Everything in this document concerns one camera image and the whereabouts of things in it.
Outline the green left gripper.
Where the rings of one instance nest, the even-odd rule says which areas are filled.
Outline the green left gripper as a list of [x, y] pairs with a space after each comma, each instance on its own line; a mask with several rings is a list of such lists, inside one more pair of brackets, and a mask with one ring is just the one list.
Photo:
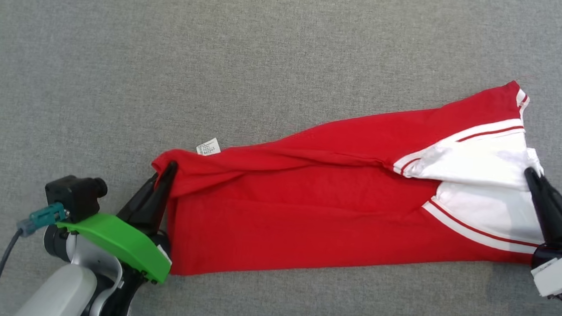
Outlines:
[[152, 175], [116, 216], [98, 213], [79, 223], [57, 223], [68, 233], [70, 263], [91, 286], [79, 316], [130, 316], [141, 286], [165, 282], [172, 265], [163, 248], [166, 238], [161, 235], [155, 242], [149, 236], [159, 232], [177, 170], [171, 161], [161, 174]]

